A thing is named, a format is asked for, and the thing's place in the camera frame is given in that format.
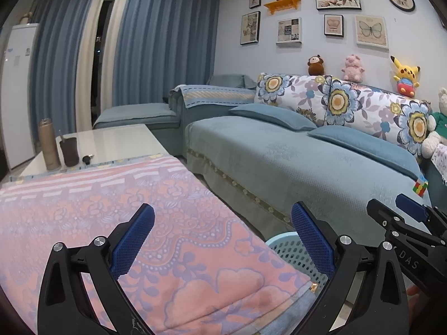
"rubik's cube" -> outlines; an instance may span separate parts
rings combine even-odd
[[[428,181],[422,175],[417,179],[414,185],[413,191],[418,194],[421,198],[424,196],[425,190],[428,188]]]

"printed blue flower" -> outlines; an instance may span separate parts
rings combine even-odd
[[[327,107],[325,120],[328,125],[344,126],[345,122],[354,122],[354,112],[363,106],[358,100],[360,91],[352,89],[349,83],[335,79],[321,84],[318,89],[323,93],[321,104]]]
[[[390,124],[388,122],[381,123],[381,129],[383,132],[388,133],[391,131]]]
[[[258,96],[262,97],[265,103],[275,103],[276,98],[283,96],[286,88],[292,85],[289,75],[261,75],[258,81]]]
[[[413,155],[421,156],[422,142],[427,137],[428,106],[425,102],[410,101],[401,104],[402,114],[394,117],[394,122],[402,129],[397,134],[397,142],[408,145]]]

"laundry basket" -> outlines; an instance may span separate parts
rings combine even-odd
[[[278,256],[284,261],[290,263],[301,273],[308,275],[312,282],[318,283],[315,291],[316,295],[321,292],[328,281],[328,277],[318,272],[296,232],[278,234],[265,243],[278,253]]]

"beige curtain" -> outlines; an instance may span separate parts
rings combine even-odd
[[[95,49],[96,31],[98,29],[99,13],[104,0],[92,0],[79,46],[76,86],[76,131],[92,129],[90,100],[92,91],[92,67]]]
[[[101,113],[104,109],[112,107],[113,64],[115,62],[115,49],[118,40],[121,18],[127,0],[115,0],[110,15],[104,44],[102,72],[101,72]]]

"white table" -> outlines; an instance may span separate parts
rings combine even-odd
[[[112,160],[130,159],[132,157],[168,154],[157,141],[146,125],[119,126],[101,128],[84,132],[72,133],[64,137],[77,137],[79,165],[83,166],[82,157],[94,155],[90,164],[99,164]],[[62,164],[60,170],[66,169],[62,151],[59,146],[60,137],[56,138],[59,158]],[[39,153],[26,166],[21,176],[37,175],[47,172],[43,153]]]

